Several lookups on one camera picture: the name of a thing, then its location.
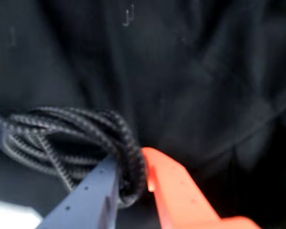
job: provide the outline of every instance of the black rope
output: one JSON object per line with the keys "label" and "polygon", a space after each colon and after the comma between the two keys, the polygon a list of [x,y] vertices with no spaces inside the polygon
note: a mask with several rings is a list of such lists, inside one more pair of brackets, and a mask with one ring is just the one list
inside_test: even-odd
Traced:
{"label": "black rope", "polygon": [[[70,152],[70,142],[76,145],[76,152],[74,147]],[[69,191],[106,154],[113,154],[122,170],[120,198],[124,206],[133,204],[145,186],[140,147],[124,119],[112,111],[73,107],[0,111],[0,148],[25,166],[59,176]]]}

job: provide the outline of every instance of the rope coil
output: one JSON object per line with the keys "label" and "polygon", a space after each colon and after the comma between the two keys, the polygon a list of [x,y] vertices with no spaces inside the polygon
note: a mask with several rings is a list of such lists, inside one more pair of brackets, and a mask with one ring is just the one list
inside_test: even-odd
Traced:
{"label": "rope coil", "polygon": [[[88,144],[89,152],[68,152],[57,138]],[[91,152],[91,146],[99,150]],[[113,154],[121,168],[120,199],[132,205],[145,187],[145,161],[124,119],[113,111],[37,107],[25,113],[0,111],[0,148],[12,159],[42,173],[59,176],[69,191]]]}

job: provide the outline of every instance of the plastic tool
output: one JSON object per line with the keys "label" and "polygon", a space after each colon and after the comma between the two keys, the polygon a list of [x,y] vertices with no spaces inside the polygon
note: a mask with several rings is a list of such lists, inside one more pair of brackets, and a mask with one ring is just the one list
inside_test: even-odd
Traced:
{"label": "plastic tool", "polygon": [[107,156],[36,229],[113,229],[119,197],[119,171]]}
{"label": "plastic tool", "polygon": [[[221,219],[186,169],[153,148],[143,148],[148,190],[154,193],[162,229],[259,229],[250,219]],[[119,171],[107,156],[37,229],[113,229]]]}
{"label": "plastic tool", "polygon": [[220,219],[182,165],[153,148],[142,151],[162,229],[259,229],[244,217]]}

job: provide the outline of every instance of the orange jaw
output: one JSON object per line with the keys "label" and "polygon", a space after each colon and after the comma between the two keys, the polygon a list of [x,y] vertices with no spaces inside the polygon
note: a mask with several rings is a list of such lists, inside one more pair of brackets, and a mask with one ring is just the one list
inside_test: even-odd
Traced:
{"label": "orange jaw", "polygon": [[245,217],[221,219],[181,164],[153,148],[142,152],[162,229],[259,229]]}

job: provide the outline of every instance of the dark cloth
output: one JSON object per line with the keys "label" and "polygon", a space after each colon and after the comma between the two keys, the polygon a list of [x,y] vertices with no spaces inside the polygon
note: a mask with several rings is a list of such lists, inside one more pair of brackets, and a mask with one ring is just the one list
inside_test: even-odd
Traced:
{"label": "dark cloth", "polygon": [[[117,110],[221,216],[286,216],[286,0],[0,0],[0,108],[38,105]],[[65,195],[0,152],[0,200]],[[117,228],[159,228],[153,197]]]}

